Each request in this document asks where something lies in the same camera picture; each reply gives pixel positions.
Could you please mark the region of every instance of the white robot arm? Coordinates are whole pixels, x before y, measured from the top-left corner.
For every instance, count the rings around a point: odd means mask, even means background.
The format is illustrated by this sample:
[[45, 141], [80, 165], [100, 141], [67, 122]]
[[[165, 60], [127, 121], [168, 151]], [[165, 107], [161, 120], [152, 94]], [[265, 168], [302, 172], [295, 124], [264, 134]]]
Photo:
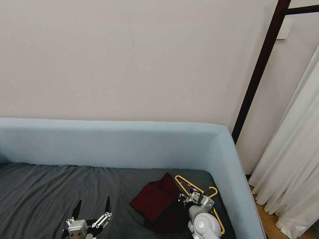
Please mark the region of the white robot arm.
[[218, 220], [209, 212], [212, 211], [214, 201], [197, 191], [193, 191], [190, 197], [182, 194], [184, 203], [193, 202], [195, 205], [188, 210], [188, 228], [194, 239], [219, 239], [221, 228]]

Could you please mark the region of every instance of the wooden floor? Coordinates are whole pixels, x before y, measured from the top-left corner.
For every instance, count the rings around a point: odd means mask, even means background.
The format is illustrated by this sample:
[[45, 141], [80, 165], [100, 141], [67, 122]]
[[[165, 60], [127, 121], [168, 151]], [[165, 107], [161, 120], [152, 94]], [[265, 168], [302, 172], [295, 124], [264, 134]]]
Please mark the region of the wooden floor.
[[[276, 221], [278, 217], [276, 215], [269, 215], [265, 213], [264, 206], [256, 204], [261, 221], [263, 223], [266, 235], [269, 239], [289, 239], [285, 234], [283, 234], [277, 227]], [[311, 232], [306, 232], [303, 234], [300, 239], [317, 239]]]

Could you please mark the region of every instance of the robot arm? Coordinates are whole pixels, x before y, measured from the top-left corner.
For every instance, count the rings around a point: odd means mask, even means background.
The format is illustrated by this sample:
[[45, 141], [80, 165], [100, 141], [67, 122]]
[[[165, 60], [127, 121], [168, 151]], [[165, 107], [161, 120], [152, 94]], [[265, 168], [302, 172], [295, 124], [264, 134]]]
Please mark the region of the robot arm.
[[67, 236], [71, 239], [95, 239], [112, 219], [110, 197], [106, 201], [105, 213], [98, 220], [77, 220], [81, 202], [80, 200], [74, 208], [72, 217], [66, 220], [66, 228], [63, 230], [62, 239]]
[[180, 195], [184, 203], [193, 203], [188, 210], [188, 228], [194, 239], [219, 239], [221, 228], [218, 220], [209, 212], [212, 211], [214, 201], [199, 192], [192, 190], [190, 197]]

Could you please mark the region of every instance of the folded cloth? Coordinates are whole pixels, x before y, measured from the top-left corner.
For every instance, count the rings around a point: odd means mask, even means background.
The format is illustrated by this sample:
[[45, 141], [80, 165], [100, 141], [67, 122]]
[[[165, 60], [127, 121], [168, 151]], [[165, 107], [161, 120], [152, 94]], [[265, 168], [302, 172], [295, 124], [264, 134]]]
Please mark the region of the folded cloth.
[[145, 218], [144, 227], [158, 233], [180, 232], [187, 226], [188, 215], [178, 197], [179, 190], [166, 173], [162, 179], [145, 185], [130, 205]]

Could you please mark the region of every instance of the gray bed sheet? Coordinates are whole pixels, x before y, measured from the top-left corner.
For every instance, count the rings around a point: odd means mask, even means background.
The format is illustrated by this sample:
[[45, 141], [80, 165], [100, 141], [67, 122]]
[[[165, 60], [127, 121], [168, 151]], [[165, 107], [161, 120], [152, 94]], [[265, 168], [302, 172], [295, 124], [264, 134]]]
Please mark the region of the gray bed sheet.
[[[89, 166], [50, 166], [11, 163], [0, 165], [0, 235], [6, 239], [59, 239], [64, 222], [82, 199], [80, 219], [96, 219], [111, 198], [112, 222], [99, 239], [191, 239], [185, 231], [156, 234], [143, 227], [129, 202], [148, 182], [169, 172], [202, 189], [215, 186], [210, 174], [199, 170], [116, 169]], [[223, 239], [235, 234], [220, 195], [213, 198], [226, 228]]]

